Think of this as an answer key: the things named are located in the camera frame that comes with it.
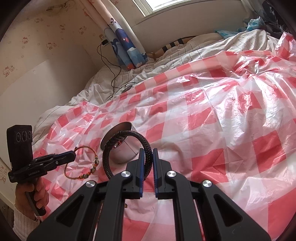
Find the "left hand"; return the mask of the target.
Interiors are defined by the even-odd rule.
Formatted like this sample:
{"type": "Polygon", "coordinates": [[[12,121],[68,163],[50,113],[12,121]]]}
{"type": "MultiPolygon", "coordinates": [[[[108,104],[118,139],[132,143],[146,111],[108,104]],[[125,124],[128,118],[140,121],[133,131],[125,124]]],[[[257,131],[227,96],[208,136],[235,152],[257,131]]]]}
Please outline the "left hand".
{"type": "Polygon", "coordinates": [[[49,194],[42,177],[38,178],[34,183],[17,184],[15,194],[16,209],[31,220],[35,219],[31,200],[35,202],[38,209],[45,208],[49,202],[49,194]]]}

